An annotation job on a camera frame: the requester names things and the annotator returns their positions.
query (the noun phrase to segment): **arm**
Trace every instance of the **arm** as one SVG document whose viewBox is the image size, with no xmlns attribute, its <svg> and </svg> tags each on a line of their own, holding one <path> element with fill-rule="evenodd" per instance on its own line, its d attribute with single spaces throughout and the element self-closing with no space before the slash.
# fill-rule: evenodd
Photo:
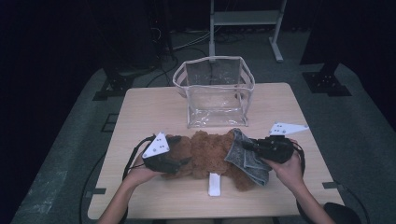
<svg viewBox="0 0 396 224">
<path fill-rule="evenodd" d="M 283 164 L 263 160 L 274 169 L 276 176 L 293 193 L 297 202 L 313 222 L 334 223 L 306 187 L 301 171 L 300 157 L 297 152 L 294 152 L 290 160 Z"/>
<path fill-rule="evenodd" d="M 136 158 L 134 166 L 140 164 L 143 164 L 141 154 Z M 128 202 L 136 187 L 160 174 L 161 173 L 159 172 L 151 171 L 144 165 L 131 169 L 129 174 L 120 184 L 105 212 L 100 216 L 98 223 L 119 223 L 128 207 Z"/>
</svg>

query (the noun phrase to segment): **gray cloth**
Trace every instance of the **gray cloth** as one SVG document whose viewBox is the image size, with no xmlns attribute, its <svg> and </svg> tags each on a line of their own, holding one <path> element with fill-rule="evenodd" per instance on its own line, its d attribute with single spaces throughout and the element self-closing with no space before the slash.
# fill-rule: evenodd
<svg viewBox="0 0 396 224">
<path fill-rule="evenodd" d="M 255 152 L 243 149 L 242 141 L 252 142 L 240 129 L 233 129 L 233 145 L 224 160 L 243 170 L 258 185 L 265 186 L 271 166 L 262 161 Z"/>
</svg>

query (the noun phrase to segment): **brown plush toy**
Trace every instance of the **brown plush toy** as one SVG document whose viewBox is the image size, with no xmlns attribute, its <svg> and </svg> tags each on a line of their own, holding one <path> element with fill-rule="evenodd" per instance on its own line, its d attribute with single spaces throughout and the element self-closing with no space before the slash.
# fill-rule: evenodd
<svg viewBox="0 0 396 224">
<path fill-rule="evenodd" d="M 175 161 L 191 159 L 175 175 L 165 174 L 163 177 L 178 178 L 192 175 L 195 178 L 207 178 L 210 173 L 216 173 L 230 177 L 236 188 L 241 191 L 252 189 L 256 184 L 248 175 L 224 160 L 232 145 L 233 131 L 224 135 L 198 131 L 191 139 L 182 136 L 180 141 L 169 144 L 168 158 Z"/>
</svg>

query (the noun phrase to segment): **clear plastic bag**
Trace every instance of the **clear plastic bag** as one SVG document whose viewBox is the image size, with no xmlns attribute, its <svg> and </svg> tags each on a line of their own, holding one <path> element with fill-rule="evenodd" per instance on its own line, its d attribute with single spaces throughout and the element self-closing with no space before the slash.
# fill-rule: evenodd
<svg viewBox="0 0 396 224">
<path fill-rule="evenodd" d="M 188 102 L 188 127 L 248 126 L 254 77 L 241 57 L 184 62 L 173 82 Z"/>
</svg>

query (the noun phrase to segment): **white tag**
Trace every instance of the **white tag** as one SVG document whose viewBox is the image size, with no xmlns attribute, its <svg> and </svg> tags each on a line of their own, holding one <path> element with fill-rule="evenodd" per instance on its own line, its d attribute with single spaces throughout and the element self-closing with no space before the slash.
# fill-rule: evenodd
<svg viewBox="0 0 396 224">
<path fill-rule="evenodd" d="M 148 149 L 143 153 L 143 158 L 149 158 L 169 151 L 169 145 L 163 132 L 158 133 Z"/>
<path fill-rule="evenodd" d="M 220 175 L 212 174 L 209 175 L 209 196 L 220 196 Z"/>
<path fill-rule="evenodd" d="M 298 124 L 288 124 L 288 123 L 281 123 L 275 122 L 273 125 L 270 134 L 271 135 L 286 135 L 289 133 L 297 133 L 304 130 L 308 130 L 308 125 L 298 125 Z"/>
</svg>

